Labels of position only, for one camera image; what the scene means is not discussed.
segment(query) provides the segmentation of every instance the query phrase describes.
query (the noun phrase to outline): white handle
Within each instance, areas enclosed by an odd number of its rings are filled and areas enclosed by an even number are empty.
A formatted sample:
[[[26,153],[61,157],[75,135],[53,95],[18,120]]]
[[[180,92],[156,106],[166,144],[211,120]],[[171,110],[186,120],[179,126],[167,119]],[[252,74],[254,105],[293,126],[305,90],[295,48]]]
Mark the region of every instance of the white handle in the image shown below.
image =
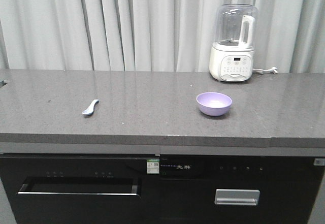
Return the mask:
[[[253,44],[253,32],[254,32],[255,18],[252,16],[244,15],[242,19],[242,26],[240,28],[239,44],[241,48],[249,48]],[[244,42],[246,29],[248,28],[247,42]]]

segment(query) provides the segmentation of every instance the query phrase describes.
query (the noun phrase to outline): blender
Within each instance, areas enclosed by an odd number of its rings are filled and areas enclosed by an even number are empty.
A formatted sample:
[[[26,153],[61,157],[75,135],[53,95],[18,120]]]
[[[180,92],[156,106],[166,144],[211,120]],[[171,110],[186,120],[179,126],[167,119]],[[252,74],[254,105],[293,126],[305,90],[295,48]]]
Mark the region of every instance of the blender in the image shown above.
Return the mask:
[[[219,81],[245,81],[252,75],[257,8],[225,4],[217,13],[209,70]]]

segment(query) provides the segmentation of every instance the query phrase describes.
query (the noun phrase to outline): spoon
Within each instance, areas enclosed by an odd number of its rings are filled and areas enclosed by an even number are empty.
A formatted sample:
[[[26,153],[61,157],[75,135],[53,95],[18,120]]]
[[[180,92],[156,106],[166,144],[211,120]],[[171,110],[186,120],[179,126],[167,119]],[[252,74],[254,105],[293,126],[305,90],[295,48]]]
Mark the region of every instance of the spoon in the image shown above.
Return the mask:
[[[93,113],[95,104],[98,103],[98,102],[99,102],[99,100],[93,100],[90,103],[90,105],[88,106],[88,108],[82,112],[82,114],[85,115],[85,116],[90,116]]]

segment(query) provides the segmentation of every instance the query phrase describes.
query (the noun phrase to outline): silver handle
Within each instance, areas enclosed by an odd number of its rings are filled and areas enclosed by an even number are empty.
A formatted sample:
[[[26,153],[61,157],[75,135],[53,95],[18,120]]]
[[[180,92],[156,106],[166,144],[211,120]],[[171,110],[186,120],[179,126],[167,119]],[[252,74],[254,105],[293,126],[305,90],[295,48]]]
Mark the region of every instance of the silver handle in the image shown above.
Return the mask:
[[[71,192],[51,192],[51,191],[31,191],[33,188],[32,181],[25,181],[18,191],[19,195],[99,195],[99,196],[138,196],[140,197],[139,180],[134,179],[130,193],[71,193]]]
[[[214,203],[216,205],[258,205],[260,192],[251,189],[217,189]]]

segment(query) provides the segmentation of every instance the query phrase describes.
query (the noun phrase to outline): control panel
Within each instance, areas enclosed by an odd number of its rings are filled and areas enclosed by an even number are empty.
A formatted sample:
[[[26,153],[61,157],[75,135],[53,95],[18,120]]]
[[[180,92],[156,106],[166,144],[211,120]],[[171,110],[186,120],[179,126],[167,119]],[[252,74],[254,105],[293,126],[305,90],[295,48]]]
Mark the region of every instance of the control panel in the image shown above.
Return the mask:
[[[260,157],[231,156],[163,156],[160,159],[161,178],[260,179],[265,173]]]
[[[250,77],[252,70],[252,60],[247,55],[229,55],[221,62],[220,76],[225,75],[233,78],[243,76]]]

